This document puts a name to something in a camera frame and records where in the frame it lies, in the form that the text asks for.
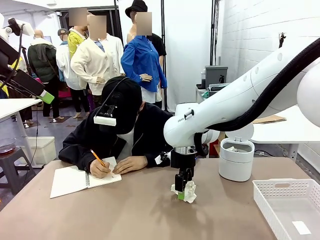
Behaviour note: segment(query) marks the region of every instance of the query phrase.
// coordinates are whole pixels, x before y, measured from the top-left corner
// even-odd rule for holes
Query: brown table surface
[[[170,191],[177,169],[153,168],[122,181],[50,199],[50,162],[0,212],[3,240],[274,240],[253,199],[252,180],[308,179],[289,158],[255,158],[251,179],[232,182],[218,173],[218,158],[195,167],[196,200]]]

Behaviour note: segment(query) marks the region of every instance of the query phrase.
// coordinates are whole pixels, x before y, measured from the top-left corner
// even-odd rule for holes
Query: spiral notebook
[[[117,162],[114,157],[104,158],[105,163],[110,163],[111,172],[114,170]],[[111,184],[121,181],[120,174],[109,173],[104,178],[96,178],[90,173],[79,170],[77,166],[69,166],[56,169],[54,172],[53,183],[50,198],[56,198],[67,194],[79,192],[84,189],[90,189],[105,184]]]

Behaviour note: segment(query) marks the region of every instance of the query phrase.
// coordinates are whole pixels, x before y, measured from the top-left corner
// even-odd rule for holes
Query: table
[[[308,179],[284,157],[255,158],[247,182],[219,176],[218,158],[197,161],[196,200],[170,191],[177,169],[145,168],[122,181],[49,199],[50,162],[0,212],[1,239],[21,240],[275,240],[253,199],[252,180]]]
[[[292,106],[276,115],[286,118],[286,121],[253,124],[253,143],[290,144],[288,158],[293,160],[297,158],[299,144],[320,143],[320,128],[311,123],[298,106]]]
[[[10,99],[0,99],[0,119],[3,119],[5,117],[9,117],[12,115],[16,115],[17,125],[19,128],[19,131],[21,133],[24,146],[27,152],[27,157],[29,161],[31,162],[32,159],[32,152],[31,147],[28,142],[28,135],[26,133],[24,123],[22,122],[21,116],[19,111],[22,109],[25,109],[27,107],[30,107],[32,105],[41,103],[42,100],[40,99],[33,99],[33,98],[10,98]],[[31,163],[33,168],[41,168],[42,165],[37,165],[35,161]]]

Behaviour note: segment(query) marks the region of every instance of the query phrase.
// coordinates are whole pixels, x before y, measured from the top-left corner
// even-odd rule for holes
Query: dark green jacket
[[[59,78],[56,48],[51,42],[36,38],[28,48],[28,60],[32,71],[42,83],[48,83],[54,78]]]

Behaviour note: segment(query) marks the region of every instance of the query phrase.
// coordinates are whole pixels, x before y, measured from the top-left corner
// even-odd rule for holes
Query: spiral binding
[[[89,179],[89,173],[85,173],[85,186],[89,187],[90,186],[90,179]]]

